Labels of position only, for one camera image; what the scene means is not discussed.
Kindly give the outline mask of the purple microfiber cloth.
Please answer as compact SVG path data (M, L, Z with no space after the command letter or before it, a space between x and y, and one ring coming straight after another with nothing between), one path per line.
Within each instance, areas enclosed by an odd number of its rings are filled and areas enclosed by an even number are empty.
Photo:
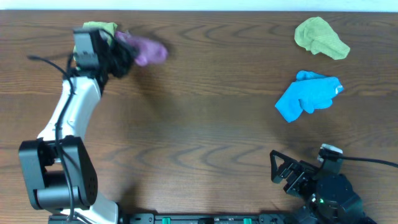
M138 50L138 54L134 57L134 62L138 66L158 65L167 60L169 53L160 42L132 35L129 32L116 31L115 36L118 40Z

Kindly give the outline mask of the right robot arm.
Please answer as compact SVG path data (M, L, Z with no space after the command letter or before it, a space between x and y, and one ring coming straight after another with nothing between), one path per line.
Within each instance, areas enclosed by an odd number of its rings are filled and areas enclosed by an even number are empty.
M343 151L324 144L318 153L320 167L296 161L278 151L270 152L271 180L287 183L284 191L301 198L305 205L284 223L376 224L364 212L363 201L351 182L340 173Z

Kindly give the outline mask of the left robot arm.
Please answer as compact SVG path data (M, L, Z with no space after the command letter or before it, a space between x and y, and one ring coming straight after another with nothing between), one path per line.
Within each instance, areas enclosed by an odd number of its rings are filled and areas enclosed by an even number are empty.
M100 28L73 31L75 48L62 73L62 94L46 127L24 141L19 160L31 206L55 223L119 223L118 204L101 194L84 145L91 115L108 76L125 76L138 49Z

